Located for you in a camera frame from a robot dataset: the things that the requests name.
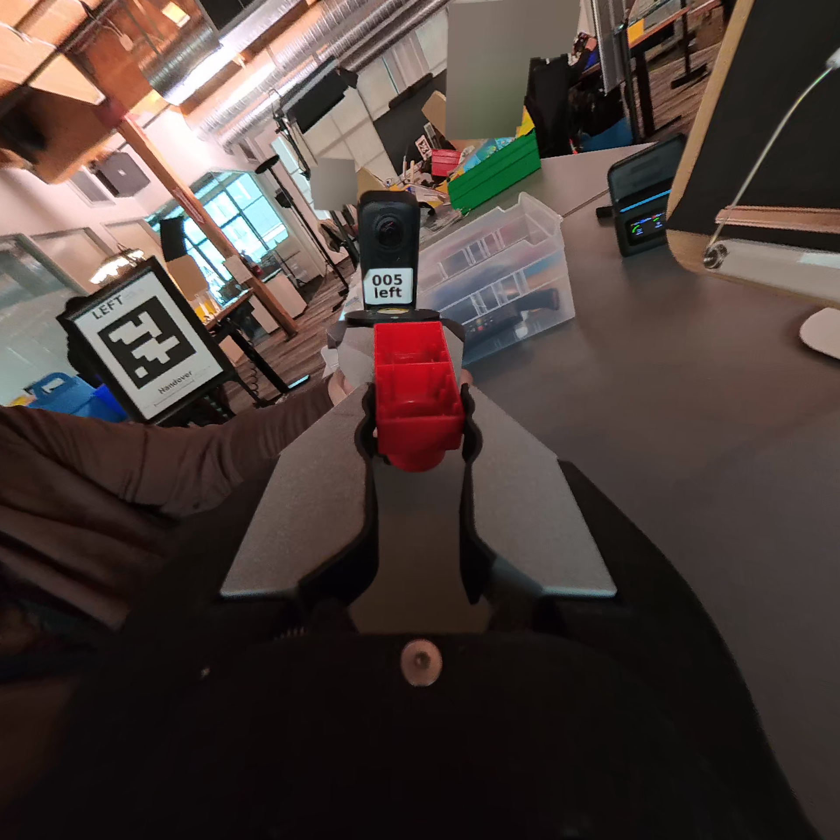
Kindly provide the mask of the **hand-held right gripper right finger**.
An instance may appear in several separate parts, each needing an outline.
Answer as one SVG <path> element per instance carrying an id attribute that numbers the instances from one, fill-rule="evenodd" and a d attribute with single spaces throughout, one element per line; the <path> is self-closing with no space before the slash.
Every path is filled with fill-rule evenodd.
<path id="1" fill-rule="evenodd" d="M 558 456 L 475 387 L 461 400 L 458 564 L 468 602 L 613 599 Z"/>

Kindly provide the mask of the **black charging case with screen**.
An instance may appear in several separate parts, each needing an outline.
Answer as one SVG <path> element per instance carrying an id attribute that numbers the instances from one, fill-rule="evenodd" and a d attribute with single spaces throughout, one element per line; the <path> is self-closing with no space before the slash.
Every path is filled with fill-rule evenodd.
<path id="1" fill-rule="evenodd" d="M 667 206 L 686 142 L 683 133 L 672 134 L 608 170 L 606 183 L 622 257 L 666 243 Z"/>

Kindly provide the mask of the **red toy block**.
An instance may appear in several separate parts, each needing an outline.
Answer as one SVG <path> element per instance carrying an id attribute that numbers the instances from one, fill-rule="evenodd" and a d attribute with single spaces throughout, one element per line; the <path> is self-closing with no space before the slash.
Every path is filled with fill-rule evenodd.
<path id="1" fill-rule="evenodd" d="M 466 413 L 440 322 L 377 324 L 374 387 L 377 448 L 393 467 L 428 471 L 460 448 Z"/>

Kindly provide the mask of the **white cabinet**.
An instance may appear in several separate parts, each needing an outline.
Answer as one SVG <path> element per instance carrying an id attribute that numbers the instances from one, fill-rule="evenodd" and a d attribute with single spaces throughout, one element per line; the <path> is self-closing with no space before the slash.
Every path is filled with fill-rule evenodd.
<path id="1" fill-rule="evenodd" d="M 281 271 L 264 282 L 265 288 L 285 309 L 290 319 L 297 319 L 305 312 L 308 304 L 298 287 Z"/>

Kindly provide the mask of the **black white marker sign board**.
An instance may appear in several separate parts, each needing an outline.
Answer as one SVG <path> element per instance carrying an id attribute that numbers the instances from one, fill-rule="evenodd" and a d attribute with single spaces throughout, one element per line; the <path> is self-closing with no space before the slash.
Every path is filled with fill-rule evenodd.
<path id="1" fill-rule="evenodd" d="M 310 380 L 306 374 L 285 382 L 232 321 L 251 297 L 251 292 L 240 295 L 225 310 L 201 319 L 157 258 L 130 257 L 121 274 L 71 303 L 56 320 L 129 419 L 157 425 L 186 419 L 187 410 L 202 399 L 228 419 L 232 412 L 215 399 L 228 382 L 239 384 L 256 407 L 277 397 L 260 396 L 243 379 L 224 351 L 225 340 L 241 350 L 279 397 Z"/>

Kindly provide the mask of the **black floor lamp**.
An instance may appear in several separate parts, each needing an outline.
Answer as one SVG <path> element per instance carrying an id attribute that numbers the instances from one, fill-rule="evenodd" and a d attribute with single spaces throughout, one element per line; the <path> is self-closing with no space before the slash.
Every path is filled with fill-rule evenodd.
<path id="1" fill-rule="evenodd" d="M 273 156 L 270 156 L 269 158 L 265 159 L 257 165 L 257 167 L 255 168 L 255 173 L 258 175 L 263 175 L 267 173 L 275 181 L 276 202 L 279 204 L 280 207 L 289 209 L 294 213 L 298 222 L 301 224 L 301 226 L 303 226 L 308 236 L 310 237 L 310 240 L 316 246 L 321 257 L 323 257 L 323 260 L 326 263 L 327 267 L 330 268 L 332 270 L 332 273 L 338 278 L 339 283 L 341 285 L 341 288 L 339 289 L 339 296 L 341 298 L 347 298 L 349 295 L 350 286 L 346 279 L 343 277 L 338 264 L 333 260 L 333 258 L 330 255 L 330 252 L 328 251 L 324 243 L 321 241 L 320 237 L 316 234 L 316 231 L 310 225 L 309 221 L 305 218 L 302 210 L 300 210 L 294 198 L 288 192 L 288 189 L 286 189 L 280 177 L 275 172 L 275 167 L 279 162 L 280 158 L 278 155 L 275 154 Z"/>

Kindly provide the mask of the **blue plastic container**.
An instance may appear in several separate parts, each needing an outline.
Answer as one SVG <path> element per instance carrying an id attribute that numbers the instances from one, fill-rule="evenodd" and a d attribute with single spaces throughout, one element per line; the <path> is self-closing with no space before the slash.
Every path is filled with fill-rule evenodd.
<path id="1" fill-rule="evenodd" d="M 94 388 L 78 376 L 50 373 L 33 383 L 28 392 L 33 397 L 28 407 L 38 410 L 116 424 L 129 418 L 106 385 Z"/>

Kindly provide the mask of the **clear plastic bin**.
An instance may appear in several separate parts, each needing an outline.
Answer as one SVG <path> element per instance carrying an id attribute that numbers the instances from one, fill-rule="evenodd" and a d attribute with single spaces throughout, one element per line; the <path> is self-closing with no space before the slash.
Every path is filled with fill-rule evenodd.
<path id="1" fill-rule="evenodd" d="M 521 192 L 419 256 L 417 303 L 464 328 L 468 321 L 517 307 L 522 321 L 483 341 L 465 340 L 471 364 L 571 321 L 575 307 L 563 237 L 564 218 Z"/>

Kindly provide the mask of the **person's left forearm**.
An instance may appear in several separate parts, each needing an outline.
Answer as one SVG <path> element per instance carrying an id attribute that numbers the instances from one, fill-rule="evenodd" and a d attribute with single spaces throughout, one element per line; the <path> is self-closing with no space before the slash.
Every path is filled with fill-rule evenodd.
<path id="1" fill-rule="evenodd" d="M 123 502 L 181 518 L 215 507 L 274 463 L 334 406 L 329 378 L 280 404 L 222 425 L 108 423 L 29 407 L 2 409 L 2 479 L 16 486 L 35 460 Z"/>

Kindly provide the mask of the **black board book stand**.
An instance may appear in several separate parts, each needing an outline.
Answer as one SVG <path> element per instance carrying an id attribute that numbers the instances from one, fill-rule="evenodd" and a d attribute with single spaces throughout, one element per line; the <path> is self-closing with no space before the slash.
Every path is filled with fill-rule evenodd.
<path id="1" fill-rule="evenodd" d="M 810 301 L 806 348 L 838 360 L 839 233 L 725 227 L 719 269 L 703 257 L 777 124 L 839 47 L 839 2 L 736 2 L 667 209 L 668 247 L 687 270 Z M 839 211 L 839 72 L 797 109 L 743 205 Z"/>

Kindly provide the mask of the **black studio light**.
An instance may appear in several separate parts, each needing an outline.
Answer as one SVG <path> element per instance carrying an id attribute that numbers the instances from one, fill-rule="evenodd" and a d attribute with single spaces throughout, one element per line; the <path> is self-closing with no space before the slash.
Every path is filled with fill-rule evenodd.
<path id="1" fill-rule="evenodd" d="M 281 123 L 295 125 L 301 133 L 305 133 L 342 101 L 348 89 L 357 86 L 356 72 L 334 62 L 322 66 L 282 95 Z"/>

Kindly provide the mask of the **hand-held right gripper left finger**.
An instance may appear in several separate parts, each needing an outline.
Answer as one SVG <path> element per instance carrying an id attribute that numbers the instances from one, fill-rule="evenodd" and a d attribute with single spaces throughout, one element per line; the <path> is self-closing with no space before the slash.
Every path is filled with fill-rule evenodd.
<path id="1" fill-rule="evenodd" d="M 356 388 L 285 447 L 219 594 L 355 601 L 377 571 L 376 498 Z"/>

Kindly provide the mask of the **green storage bin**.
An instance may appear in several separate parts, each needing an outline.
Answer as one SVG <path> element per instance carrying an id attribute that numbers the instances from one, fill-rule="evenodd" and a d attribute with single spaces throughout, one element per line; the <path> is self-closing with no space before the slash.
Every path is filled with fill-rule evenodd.
<path id="1" fill-rule="evenodd" d="M 451 207 L 467 214 L 541 169 L 535 129 L 495 150 L 483 161 L 450 178 Z"/>

